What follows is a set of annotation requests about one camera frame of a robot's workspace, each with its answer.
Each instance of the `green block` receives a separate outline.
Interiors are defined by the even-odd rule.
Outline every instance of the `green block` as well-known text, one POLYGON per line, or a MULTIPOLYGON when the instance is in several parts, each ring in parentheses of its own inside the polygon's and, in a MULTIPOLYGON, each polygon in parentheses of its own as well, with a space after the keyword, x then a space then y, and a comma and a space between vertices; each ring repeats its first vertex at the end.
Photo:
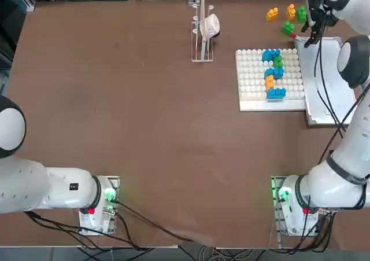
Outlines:
POLYGON ((273 62, 274 68, 283 68, 283 62, 282 61, 274 61, 273 62))
POLYGON ((282 33, 284 33, 287 36, 290 36, 293 33, 293 31, 294 31, 294 25, 291 24, 289 21, 286 21, 282 28, 282 33))
POLYGON ((297 15, 296 15, 296 18, 297 18, 297 22, 299 23, 304 23, 306 21, 306 9, 305 7, 302 5, 298 11, 297 11, 297 15))
POLYGON ((282 63, 283 58, 281 56, 277 56, 273 59, 273 67, 274 68, 283 68, 282 63))
POLYGON ((282 60, 283 60, 283 58, 281 56, 277 56, 277 57, 275 57, 273 59, 273 62, 275 62, 275 61, 282 61, 282 60))

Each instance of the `black label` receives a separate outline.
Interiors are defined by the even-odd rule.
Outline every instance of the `black label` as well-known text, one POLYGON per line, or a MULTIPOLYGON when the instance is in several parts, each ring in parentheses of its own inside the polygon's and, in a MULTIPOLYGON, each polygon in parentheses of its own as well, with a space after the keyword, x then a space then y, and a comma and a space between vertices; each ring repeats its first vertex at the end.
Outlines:
POLYGON ((78 183, 70 183, 69 184, 69 190, 78 190, 79 184, 78 183))

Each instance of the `clear acrylic stand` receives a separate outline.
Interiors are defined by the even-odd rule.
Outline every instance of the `clear acrylic stand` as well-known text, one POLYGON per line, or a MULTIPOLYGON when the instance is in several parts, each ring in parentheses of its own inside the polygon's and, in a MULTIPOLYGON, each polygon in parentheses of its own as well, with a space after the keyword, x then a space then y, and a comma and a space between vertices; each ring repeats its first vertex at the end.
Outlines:
MULTIPOLYGON (((200 27, 203 27, 203 33, 205 29, 205 0, 197 0, 197 3, 193 4, 195 8, 195 16, 191 22, 191 61, 194 63, 210 63, 213 61, 213 46, 212 38, 206 38, 202 36, 200 27), (198 8, 200 8, 200 18, 198 15, 198 8)), ((213 5, 208 6, 208 14, 210 15, 213 5)))

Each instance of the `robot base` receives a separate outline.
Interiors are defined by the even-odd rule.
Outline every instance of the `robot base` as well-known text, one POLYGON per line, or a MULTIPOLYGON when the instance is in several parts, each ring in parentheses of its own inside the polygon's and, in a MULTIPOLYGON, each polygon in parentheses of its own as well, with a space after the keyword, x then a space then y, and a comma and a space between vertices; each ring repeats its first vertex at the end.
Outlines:
MULTIPOLYGON (((87 214, 83 214, 79 210, 80 227, 86 227, 105 234, 114 234, 116 232, 117 204, 110 202, 110 200, 117 200, 120 177, 97 175, 97 178, 101 184, 99 203, 95 209, 89 209, 87 214)), ((100 235, 87 230, 80 230, 80 233, 83 235, 100 235)))
MULTIPOLYGON (((272 190, 274 195, 276 230, 289 236, 302 236, 304 230, 306 213, 298 204, 295 195, 295 182, 298 176, 272 177, 272 190)), ((319 213, 307 214, 304 235, 317 223, 319 213)))

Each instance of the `blue block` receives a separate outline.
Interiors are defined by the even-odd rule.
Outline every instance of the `blue block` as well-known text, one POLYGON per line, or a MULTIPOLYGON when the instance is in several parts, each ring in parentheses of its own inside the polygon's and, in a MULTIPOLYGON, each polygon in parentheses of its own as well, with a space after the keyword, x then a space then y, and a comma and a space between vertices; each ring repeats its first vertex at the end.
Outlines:
POLYGON ((271 50, 271 59, 273 60, 276 57, 276 50, 271 50))
POLYGON ((269 75, 273 75, 273 69, 272 69, 272 68, 268 68, 268 69, 266 69, 266 71, 265 71, 265 79, 266 79, 269 75))
POLYGON ((267 99, 283 99, 286 93, 286 89, 269 89, 267 90, 267 99))
POLYGON ((271 60, 271 52, 270 50, 264 51, 262 54, 262 61, 270 61, 271 60))
POLYGON ((272 75, 273 75, 273 78, 275 80, 281 79, 284 75, 284 69, 283 68, 274 68, 272 75))

